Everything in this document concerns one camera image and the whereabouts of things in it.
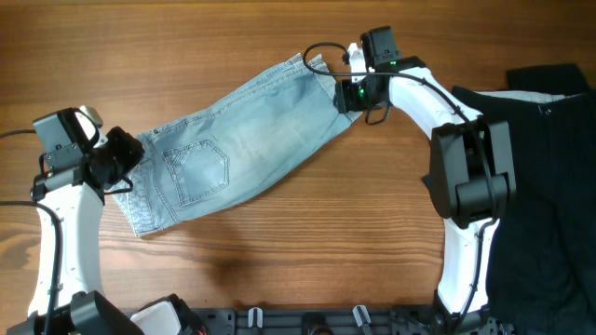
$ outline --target wood grain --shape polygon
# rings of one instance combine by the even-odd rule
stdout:
[[[313,43],[347,45],[385,24],[445,87],[499,89],[506,69],[568,61],[596,84],[592,1],[20,6],[31,3],[0,7],[0,131],[87,104],[107,128],[138,134]],[[325,52],[334,69],[338,57]],[[0,141],[0,199],[27,198],[40,152],[31,135]],[[248,203],[144,239],[110,199],[100,232],[106,295],[125,310],[172,292],[196,307],[430,302],[443,227],[419,181],[427,166],[427,139],[396,111],[376,127],[359,120]],[[39,232],[31,210],[2,209],[1,331],[26,316]]]

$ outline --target back pocket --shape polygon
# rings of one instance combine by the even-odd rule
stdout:
[[[229,159],[209,140],[170,149],[162,155],[176,184],[181,207],[214,194],[229,184]]]

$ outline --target denim garment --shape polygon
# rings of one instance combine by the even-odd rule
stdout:
[[[320,55],[310,64],[327,71]],[[145,155],[128,175],[133,191],[115,195],[135,234],[232,207],[279,181],[361,115],[337,112],[334,85],[298,54],[211,107],[139,135]]]

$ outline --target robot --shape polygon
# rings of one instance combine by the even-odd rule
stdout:
[[[191,309],[176,295],[159,299],[134,315],[118,311],[103,297],[99,224],[105,196],[132,190],[127,174],[140,162],[139,141],[114,127],[101,132],[102,119],[89,107],[68,108],[34,121],[44,145],[33,203],[42,225],[40,267],[25,322],[9,335],[309,334],[304,320],[326,319],[334,334],[509,334],[515,328],[489,316],[485,279],[491,241],[499,218],[516,193],[507,122],[490,123],[457,100],[417,57],[403,58],[389,27],[360,37],[361,47],[324,42],[304,54],[316,74],[349,76],[338,81],[333,104],[339,113],[366,111],[369,125],[398,107],[430,139],[430,167],[424,182],[443,218],[442,278],[432,305],[371,310],[246,311]],[[340,47],[351,72],[325,73],[310,67],[315,47]],[[374,110],[385,108],[380,120]],[[49,171],[44,171],[44,162]],[[106,192],[119,181],[129,188]]]

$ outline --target black fabric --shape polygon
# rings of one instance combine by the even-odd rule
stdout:
[[[571,96],[589,92],[575,64],[543,65],[507,71],[509,89]]]
[[[518,192],[491,248],[492,314],[546,334],[596,334],[596,92],[546,104],[453,94],[509,123]]]

